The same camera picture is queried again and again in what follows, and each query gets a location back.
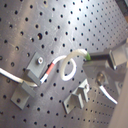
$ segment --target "perforated metal panel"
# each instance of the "perforated metal panel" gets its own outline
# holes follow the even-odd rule
[[[103,51],[127,38],[126,27],[114,0],[1,0],[0,67],[22,77],[35,52],[49,65],[78,48],[89,53]],[[48,80],[34,89],[36,97],[28,100],[24,110],[10,100],[17,83],[0,75],[0,127],[107,128],[115,105],[98,89],[94,78],[89,79],[89,102],[84,109],[75,108],[68,115],[64,111],[62,102],[86,78],[83,58],[75,61],[77,73],[72,80],[61,80],[61,63],[57,64]],[[69,63],[66,73],[71,69]],[[113,81],[105,87],[117,99]]]

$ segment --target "white cable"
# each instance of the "white cable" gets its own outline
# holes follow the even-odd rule
[[[25,80],[23,80],[23,79],[21,79],[21,78],[18,78],[18,77],[16,77],[16,76],[12,75],[12,74],[9,73],[9,72],[3,70],[2,68],[0,68],[0,73],[1,73],[2,75],[6,76],[6,77],[8,77],[8,78],[10,78],[10,79],[12,79],[12,80],[15,81],[15,82],[18,82],[18,83],[23,83],[23,81],[25,81]],[[25,81],[25,82],[26,82],[29,86],[31,86],[31,87],[37,87],[37,85],[36,85],[35,83],[29,82],[29,81]]]
[[[99,88],[100,88],[100,90],[104,93],[104,95],[105,95],[108,99],[110,99],[113,103],[115,103],[115,104],[118,103],[114,98],[112,98],[112,97],[108,94],[108,92],[106,91],[106,89],[105,89],[103,86],[100,86]]]
[[[75,73],[76,73],[76,70],[72,70],[72,72],[71,72],[69,75],[67,75],[67,76],[64,75],[64,74],[65,74],[64,72],[65,72],[66,65],[67,65],[67,63],[68,63],[68,61],[69,61],[70,59],[72,59],[73,57],[78,56],[78,55],[86,56],[87,54],[88,54],[87,51],[84,50],[84,49],[77,49],[77,50],[71,52],[71,53],[64,59],[64,61],[63,61],[63,63],[62,63],[62,66],[61,66],[61,69],[60,69],[61,79],[64,80],[64,81],[68,81],[68,80],[70,80],[70,79],[75,75]]]
[[[46,74],[41,78],[41,84],[44,83],[44,81],[47,79],[49,73],[51,72],[52,68],[54,67],[54,65],[59,62],[60,60],[62,59],[65,59],[66,58],[66,55],[63,55],[63,56],[59,56],[57,57],[53,62],[52,62],[52,67],[50,68],[50,71],[49,69],[47,70]],[[72,69],[72,74],[75,74],[76,73],[76,63],[73,59],[70,59],[69,61],[71,61],[72,65],[73,65],[73,69]]]

